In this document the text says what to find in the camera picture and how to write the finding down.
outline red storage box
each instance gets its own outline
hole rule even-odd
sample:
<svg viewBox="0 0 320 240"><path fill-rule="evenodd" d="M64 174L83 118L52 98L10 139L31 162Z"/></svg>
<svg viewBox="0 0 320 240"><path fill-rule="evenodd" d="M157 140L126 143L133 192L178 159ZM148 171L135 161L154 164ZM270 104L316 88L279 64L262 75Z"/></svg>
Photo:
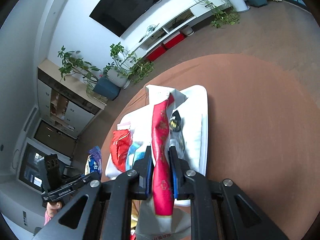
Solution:
<svg viewBox="0 0 320 240"><path fill-rule="evenodd" d="M154 61L156 58L160 57L162 54L164 54L167 50L161 43L158 47L156 47L151 53L147 56L147 59L150 61Z"/></svg>
<svg viewBox="0 0 320 240"><path fill-rule="evenodd" d="M180 41L183 41L185 36L181 32L175 33L170 38L164 40L163 44L167 49L172 48L174 45L177 45Z"/></svg>

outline screw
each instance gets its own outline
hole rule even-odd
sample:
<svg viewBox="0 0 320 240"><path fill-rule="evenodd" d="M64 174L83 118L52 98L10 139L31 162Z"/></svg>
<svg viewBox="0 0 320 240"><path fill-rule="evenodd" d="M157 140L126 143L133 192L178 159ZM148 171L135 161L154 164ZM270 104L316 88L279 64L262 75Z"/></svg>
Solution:
<svg viewBox="0 0 320 240"><path fill-rule="evenodd" d="M231 179L224 179L223 185L225 185L226 187L231 187L233 185L233 182Z"/></svg>
<svg viewBox="0 0 320 240"><path fill-rule="evenodd" d="M137 174L137 171L136 170L128 170L127 174L128 174L128 176L132 177Z"/></svg>
<svg viewBox="0 0 320 240"><path fill-rule="evenodd" d="M99 186L100 182L98 180L93 180L90 182L90 187L97 187Z"/></svg>
<svg viewBox="0 0 320 240"><path fill-rule="evenodd" d="M186 175L187 175L188 177L193 177L195 174L196 174L196 172L195 172L194 170L188 170L188 171L186 172Z"/></svg>

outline drawer handle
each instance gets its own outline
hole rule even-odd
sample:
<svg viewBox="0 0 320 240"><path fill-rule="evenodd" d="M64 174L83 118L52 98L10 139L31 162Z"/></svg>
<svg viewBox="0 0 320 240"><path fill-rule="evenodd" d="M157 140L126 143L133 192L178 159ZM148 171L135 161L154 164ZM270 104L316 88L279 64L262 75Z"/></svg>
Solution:
<svg viewBox="0 0 320 240"><path fill-rule="evenodd" d="M213 3L211 2L211 3L207 4L205 7L208 7L208 6L212 5L212 4L213 4Z"/></svg>

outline black tv screen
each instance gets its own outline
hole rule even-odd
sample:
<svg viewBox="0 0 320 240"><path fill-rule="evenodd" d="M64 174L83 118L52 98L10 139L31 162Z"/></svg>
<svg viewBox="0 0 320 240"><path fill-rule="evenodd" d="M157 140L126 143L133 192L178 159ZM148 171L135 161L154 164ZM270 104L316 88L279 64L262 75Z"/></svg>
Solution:
<svg viewBox="0 0 320 240"><path fill-rule="evenodd" d="M157 2L161 0L100 0L90 17L120 37Z"/></svg>

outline round table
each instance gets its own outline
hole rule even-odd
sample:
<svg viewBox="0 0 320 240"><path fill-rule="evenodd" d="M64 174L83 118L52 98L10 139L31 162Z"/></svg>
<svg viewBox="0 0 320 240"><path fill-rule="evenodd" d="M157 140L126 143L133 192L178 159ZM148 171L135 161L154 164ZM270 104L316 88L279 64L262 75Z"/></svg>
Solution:
<svg viewBox="0 0 320 240"><path fill-rule="evenodd" d="M148 84L204 86L206 176L232 179L289 239L305 235L320 210L320 110L290 73L255 57L218 54L183 62ZM114 122L101 149L103 171L116 124L146 104L143 88Z"/></svg>

